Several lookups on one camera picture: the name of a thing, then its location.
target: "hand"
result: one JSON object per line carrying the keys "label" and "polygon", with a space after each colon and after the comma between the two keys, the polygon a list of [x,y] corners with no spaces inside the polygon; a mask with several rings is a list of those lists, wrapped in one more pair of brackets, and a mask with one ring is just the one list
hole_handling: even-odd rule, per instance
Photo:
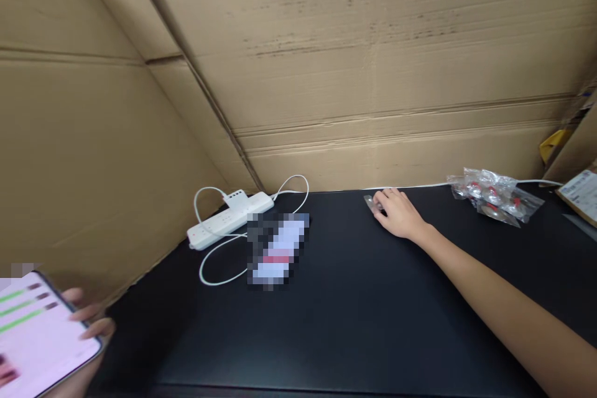
{"label": "hand", "polygon": [[[68,289],[64,291],[62,297],[72,304],[76,305],[83,299],[83,290],[79,288]],[[91,304],[85,308],[81,308],[70,316],[70,320],[81,322],[83,320],[94,320],[100,314],[100,306],[97,303]],[[100,336],[103,342],[103,350],[90,363],[80,368],[73,376],[69,377],[63,383],[57,385],[47,395],[47,398],[82,398],[85,396],[87,387],[98,368],[101,360],[104,357],[105,349],[110,341],[110,338],[116,330],[114,320],[110,318],[100,318],[93,322],[89,328],[81,335],[82,339],[90,339],[92,337]]]}
{"label": "hand", "polygon": [[385,217],[377,207],[373,207],[373,216],[391,234],[400,238],[414,241],[424,234],[430,227],[404,192],[396,188],[386,188],[373,196],[375,204],[381,204],[386,213]]}

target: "person's hand holding phone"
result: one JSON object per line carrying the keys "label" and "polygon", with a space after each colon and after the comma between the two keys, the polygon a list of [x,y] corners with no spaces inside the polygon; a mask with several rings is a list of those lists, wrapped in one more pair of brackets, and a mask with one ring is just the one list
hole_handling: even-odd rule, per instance
{"label": "person's hand holding phone", "polygon": [[[81,288],[72,288],[64,291],[62,297],[72,304],[79,305],[83,300],[83,290]],[[70,320],[82,322],[84,320],[92,322],[89,328],[82,334],[81,338],[90,339],[94,337],[101,337],[103,342],[102,353],[87,365],[80,368],[71,377],[63,381],[61,384],[54,387],[46,396],[49,398],[82,398],[85,396],[87,387],[91,383],[93,376],[95,376],[100,367],[101,360],[104,357],[106,347],[116,330],[114,320],[110,318],[100,317],[100,306],[97,303],[92,303],[84,308],[74,312],[70,316]]]}

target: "power outlet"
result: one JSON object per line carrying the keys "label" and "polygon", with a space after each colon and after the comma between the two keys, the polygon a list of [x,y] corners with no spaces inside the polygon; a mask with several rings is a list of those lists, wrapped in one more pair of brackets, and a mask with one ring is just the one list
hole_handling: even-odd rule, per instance
{"label": "power outlet", "polygon": [[222,236],[207,232],[205,228],[213,233],[226,235],[245,225],[248,215],[263,213],[273,206],[274,201],[272,198],[264,192],[259,192],[248,198],[242,208],[235,208],[234,210],[228,208],[187,230],[189,247],[195,250],[204,250],[222,238]]}

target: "forearm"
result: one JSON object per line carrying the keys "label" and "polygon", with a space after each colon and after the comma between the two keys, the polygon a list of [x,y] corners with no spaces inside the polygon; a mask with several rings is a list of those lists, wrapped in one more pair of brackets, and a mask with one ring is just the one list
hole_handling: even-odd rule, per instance
{"label": "forearm", "polygon": [[434,227],[414,242],[550,397],[597,396],[597,349]]}

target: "white cable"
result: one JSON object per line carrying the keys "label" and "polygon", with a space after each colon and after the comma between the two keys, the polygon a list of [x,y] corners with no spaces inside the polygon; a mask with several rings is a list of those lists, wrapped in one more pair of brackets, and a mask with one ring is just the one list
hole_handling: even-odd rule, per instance
{"label": "white cable", "polygon": [[284,180],[284,183],[282,185],[280,185],[280,188],[278,188],[277,193],[272,197],[272,200],[275,201],[276,199],[278,199],[278,195],[280,194],[280,191],[282,191],[282,187],[284,185],[286,185],[286,182],[288,182],[291,178],[293,177],[302,177],[303,179],[305,179],[305,183],[307,184],[307,194],[305,194],[305,198],[303,199],[303,202],[300,203],[300,205],[298,206],[298,208],[293,211],[293,213],[296,213],[297,211],[300,210],[300,208],[303,206],[303,204],[305,203],[305,201],[307,200],[307,197],[309,196],[309,181],[307,180],[307,178],[305,176],[303,176],[302,174],[295,174],[294,176],[290,176],[288,179]]}
{"label": "white cable", "polygon": [[[543,179],[528,179],[528,180],[519,180],[518,183],[549,183],[550,185],[558,185],[561,187],[563,183],[554,182],[553,180],[543,180]],[[362,190],[383,190],[385,188],[398,188],[399,190],[403,190],[404,188],[426,188],[426,187],[443,187],[444,185],[451,185],[448,182],[443,183],[432,183],[431,185],[411,185],[409,187],[373,187],[373,188],[362,188]]]}
{"label": "white cable", "polygon": [[201,222],[201,218],[199,216],[199,210],[197,209],[197,198],[199,197],[199,193],[201,193],[203,190],[216,190],[217,192],[220,192],[222,194],[222,199],[224,199],[226,197],[226,193],[223,192],[222,190],[220,190],[219,188],[216,187],[203,187],[200,188],[199,191],[197,191],[195,193],[195,199],[193,199],[193,206],[195,207],[195,216],[197,217],[197,221],[199,221],[199,223],[201,224],[201,227],[203,227],[203,230],[205,230],[207,233],[212,234],[213,236],[220,236],[222,238],[225,238],[227,236],[246,236],[246,233],[229,233],[226,235],[220,235],[218,233],[214,233],[211,230],[209,230],[205,224],[203,224],[203,222]]}
{"label": "white cable", "polygon": [[564,185],[563,183],[560,182],[554,182],[553,180],[544,180],[544,179],[529,179],[529,180],[519,180],[518,183],[549,183],[550,185],[557,185],[558,187],[561,187],[562,185]]}
{"label": "white cable", "polygon": [[244,233],[242,235],[235,236],[234,238],[227,239],[223,243],[218,244],[217,246],[215,246],[212,250],[210,250],[207,253],[207,255],[205,256],[205,258],[203,258],[203,261],[201,261],[201,266],[199,267],[199,279],[201,280],[201,283],[203,283],[206,286],[221,286],[223,284],[230,283],[231,281],[236,280],[238,277],[240,277],[241,275],[243,275],[244,273],[247,272],[247,269],[245,269],[240,274],[238,274],[236,277],[232,277],[230,280],[225,280],[225,281],[222,281],[222,282],[219,282],[219,283],[210,283],[205,278],[203,278],[203,265],[205,264],[205,262],[207,261],[207,259],[210,257],[210,255],[213,254],[217,249],[219,249],[220,247],[222,247],[224,244],[228,244],[230,241],[234,241],[235,239],[240,238],[241,236],[245,236],[246,237],[247,234]]}
{"label": "white cable", "polygon": [[[291,178],[293,177],[302,177],[303,179],[305,179],[305,183],[307,184],[307,194],[305,194],[305,198],[303,199],[303,202],[300,203],[300,205],[298,206],[298,208],[293,211],[293,213],[296,213],[297,211],[299,211],[299,209],[303,206],[303,204],[305,203],[305,201],[307,200],[307,197],[309,196],[309,181],[307,180],[307,178],[301,174],[295,174],[293,176],[290,176],[288,179],[286,179],[284,181],[284,183],[280,186],[280,188],[278,189],[277,193],[275,195],[271,195],[270,197],[272,198],[273,201],[275,201],[277,199],[277,197],[280,194],[283,193],[302,193],[302,192],[297,192],[297,191],[293,191],[293,190],[285,190],[285,191],[281,191],[282,187],[286,184],[286,182],[288,182]],[[201,193],[203,190],[216,190],[219,191],[222,194],[222,197],[226,197],[226,194],[220,190],[219,188],[215,188],[215,187],[203,187],[201,188],[199,191],[196,192],[195,194],[195,199],[193,201],[193,205],[195,206],[195,214],[197,215],[197,220],[199,221],[200,224],[202,224],[201,222],[201,218],[199,217],[199,211],[197,210],[197,198],[199,197],[199,193]],[[199,279],[201,280],[201,283],[203,283],[206,286],[222,286],[226,283],[230,283],[231,281],[236,280],[238,277],[241,277],[243,274],[245,274],[247,272],[247,269],[245,269],[244,271],[242,271],[240,274],[232,277],[231,279],[219,282],[219,283],[211,283],[208,282],[204,277],[203,277],[203,266],[205,265],[205,261],[210,257],[211,254],[213,254],[217,249],[219,249],[220,247],[222,247],[225,244],[228,244],[230,241],[234,241],[237,238],[240,237],[247,237],[246,233],[238,233],[238,234],[227,234],[227,235],[218,235],[216,233],[213,233],[209,230],[207,230],[207,228],[205,227],[205,225],[202,225],[202,227],[209,233],[216,235],[216,236],[234,236],[233,238],[227,239],[226,241],[224,241],[223,243],[218,244],[217,246],[215,246],[212,250],[210,250],[207,255],[205,256],[205,258],[203,258],[203,261],[201,261],[201,266],[199,266]]]}

